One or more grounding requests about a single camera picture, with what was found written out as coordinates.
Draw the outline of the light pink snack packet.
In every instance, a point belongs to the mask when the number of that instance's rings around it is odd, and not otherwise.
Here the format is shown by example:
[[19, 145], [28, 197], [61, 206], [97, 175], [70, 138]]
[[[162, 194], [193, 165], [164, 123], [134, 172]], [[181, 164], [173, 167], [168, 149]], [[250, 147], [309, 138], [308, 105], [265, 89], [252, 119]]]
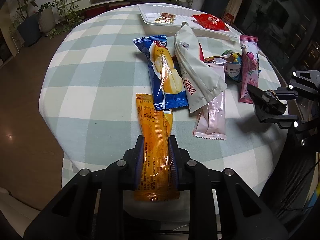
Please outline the light pink snack packet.
[[221, 92], [201, 108], [193, 136], [202, 139], [226, 140], [225, 92]]

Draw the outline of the orange wafer snack packet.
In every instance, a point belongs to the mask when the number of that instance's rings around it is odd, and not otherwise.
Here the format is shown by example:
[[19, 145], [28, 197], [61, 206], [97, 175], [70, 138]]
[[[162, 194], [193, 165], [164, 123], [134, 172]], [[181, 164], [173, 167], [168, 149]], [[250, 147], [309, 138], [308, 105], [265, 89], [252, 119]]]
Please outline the orange wafer snack packet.
[[180, 197], [170, 170], [168, 138], [171, 134], [172, 110], [157, 111], [153, 96], [137, 94], [138, 120], [144, 137], [142, 171], [135, 200], [162, 202]]

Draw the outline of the blue roll cake packet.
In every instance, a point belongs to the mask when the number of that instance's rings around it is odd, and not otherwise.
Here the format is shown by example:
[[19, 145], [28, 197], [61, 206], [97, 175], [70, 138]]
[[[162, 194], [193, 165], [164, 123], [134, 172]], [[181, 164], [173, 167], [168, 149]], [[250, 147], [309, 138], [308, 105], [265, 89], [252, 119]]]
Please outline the blue roll cake packet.
[[165, 35], [133, 39], [133, 44], [146, 56], [153, 105], [157, 111], [188, 106], [183, 80], [167, 49]]

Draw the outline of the trailing vine plant left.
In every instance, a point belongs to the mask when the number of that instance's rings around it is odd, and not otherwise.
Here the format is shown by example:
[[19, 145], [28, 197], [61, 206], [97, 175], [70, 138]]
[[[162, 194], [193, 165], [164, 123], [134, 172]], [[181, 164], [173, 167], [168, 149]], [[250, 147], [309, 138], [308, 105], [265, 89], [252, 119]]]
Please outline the trailing vine plant left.
[[62, 33], [72, 30], [82, 22], [79, 14], [78, 0], [54, 0], [51, 4], [59, 16], [59, 24], [53, 27], [49, 32], [49, 37], [53, 38]]

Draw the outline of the small brown wafer packet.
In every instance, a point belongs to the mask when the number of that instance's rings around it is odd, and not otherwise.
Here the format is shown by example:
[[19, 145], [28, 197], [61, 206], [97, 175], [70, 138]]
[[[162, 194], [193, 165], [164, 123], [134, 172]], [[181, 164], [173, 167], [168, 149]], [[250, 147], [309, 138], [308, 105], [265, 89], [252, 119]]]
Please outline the small brown wafer packet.
[[170, 23], [173, 24], [175, 20], [176, 15], [163, 12], [161, 15], [154, 20], [155, 23]]

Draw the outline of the pink cartoon snack packet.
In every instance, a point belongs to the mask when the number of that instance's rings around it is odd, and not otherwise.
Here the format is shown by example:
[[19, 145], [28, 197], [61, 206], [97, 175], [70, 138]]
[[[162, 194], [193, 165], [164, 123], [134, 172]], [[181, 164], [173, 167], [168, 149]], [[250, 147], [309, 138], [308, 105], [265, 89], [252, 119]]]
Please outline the pink cartoon snack packet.
[[253, 101], [247, 91], [247, 85], [258, 87], [259, 83], [259, 57], [258, 38], [254, 36], [240, 35], [240, 47], [242, 51], [242, 84], [239, 102], [252, 104]]

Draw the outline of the red box on floor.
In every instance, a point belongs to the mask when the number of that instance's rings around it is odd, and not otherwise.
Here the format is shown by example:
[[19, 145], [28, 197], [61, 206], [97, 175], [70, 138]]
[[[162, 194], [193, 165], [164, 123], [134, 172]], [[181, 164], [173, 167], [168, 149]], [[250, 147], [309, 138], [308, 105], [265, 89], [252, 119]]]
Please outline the red box on floor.
[[222, 18], [223, 22], [228, 25], [233, 25], [234, 22], [234, 16], [228, 12], [226, 12]]

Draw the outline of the white pouch snack bag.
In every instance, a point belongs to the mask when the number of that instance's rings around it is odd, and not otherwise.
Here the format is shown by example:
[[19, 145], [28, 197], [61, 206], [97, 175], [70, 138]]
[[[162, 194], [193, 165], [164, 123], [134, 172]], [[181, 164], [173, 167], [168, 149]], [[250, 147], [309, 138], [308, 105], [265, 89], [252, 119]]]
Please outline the white pouch snack bag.
[[187, 95], [189, 112], [194, 113], [226, 90], [227, 84], [202, 60], [200, 42], [187, 22], [174, 36], [174, 49]]

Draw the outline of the white plastic tray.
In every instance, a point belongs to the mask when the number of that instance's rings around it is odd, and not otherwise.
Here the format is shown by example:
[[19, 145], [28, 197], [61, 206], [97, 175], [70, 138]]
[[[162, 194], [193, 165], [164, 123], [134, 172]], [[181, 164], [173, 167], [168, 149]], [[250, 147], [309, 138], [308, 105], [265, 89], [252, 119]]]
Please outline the white plastic tray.
[[[236, 39], [239, 37], [239, 34], [232, 27], [228, 27], [229, 31], [209, 30], [203, 28], [192, 16], [195, 14], [200, 14], [201, 12], [186, 7], [165, 3], [144, 3], [139, 4], [138, 9], [142, 20], [154, 34], [174, 36], [175, 33], [180, 29], [182, 23], [186, 22], [198, 37], [210, 37], [232, 41], [236, 41]], [[176, 16], [173, 23], [155, 22], [155, 20], [159, 18], [163, 12]]]

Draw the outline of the colourful cartoon snack bag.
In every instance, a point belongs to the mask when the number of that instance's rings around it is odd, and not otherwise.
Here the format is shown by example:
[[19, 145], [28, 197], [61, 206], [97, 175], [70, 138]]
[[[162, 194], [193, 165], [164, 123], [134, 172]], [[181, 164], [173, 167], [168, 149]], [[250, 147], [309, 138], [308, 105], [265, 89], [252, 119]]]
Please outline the colourful cartoon snack bag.
[[242, 55], [232, 50], [226, 50], [222, 55], [211, 56], [204, 59], [205, 63], [223, 63], [225, 74], [235, 82], [242, 81]]

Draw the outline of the red snack packet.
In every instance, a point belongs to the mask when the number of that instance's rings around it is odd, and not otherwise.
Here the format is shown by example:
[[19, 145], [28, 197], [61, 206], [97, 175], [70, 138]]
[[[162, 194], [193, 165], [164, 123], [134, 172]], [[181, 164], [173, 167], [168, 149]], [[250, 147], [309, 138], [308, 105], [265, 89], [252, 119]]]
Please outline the red snack packet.
[[200, 24], [205, 29], [229, 31], [227, 25], [225, 25], [225, 23], [221, 19], [214, 15], [196, 14], [192, 17], [198, 24]]

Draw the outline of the tall plant dark pot left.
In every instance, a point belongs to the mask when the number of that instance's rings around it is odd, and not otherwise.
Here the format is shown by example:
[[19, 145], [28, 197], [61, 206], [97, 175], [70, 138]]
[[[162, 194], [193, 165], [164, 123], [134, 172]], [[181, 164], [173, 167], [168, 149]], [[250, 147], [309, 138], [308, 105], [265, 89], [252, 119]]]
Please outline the tall plant dark pot left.
[[17, 30], [24, 40], [24, 45], [30, 47], [41, 37], [40, 26], [36, 14], [30, 14], [29, 7], [37, 7], [35, 0], [12, 0], [17, 3], [17, 16], [22, 22]]

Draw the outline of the plant in white ribbed pot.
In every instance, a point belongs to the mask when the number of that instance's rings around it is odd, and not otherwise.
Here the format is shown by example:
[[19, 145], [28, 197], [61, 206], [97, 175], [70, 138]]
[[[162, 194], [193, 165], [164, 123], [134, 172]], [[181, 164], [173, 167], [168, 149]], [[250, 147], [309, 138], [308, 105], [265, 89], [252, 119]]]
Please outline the plant in white ribbed pot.
[[39, 16], [40, 29], [44, 34], [48, 34], [56, 25], [51, 2], [40, 6], [37, 14]]

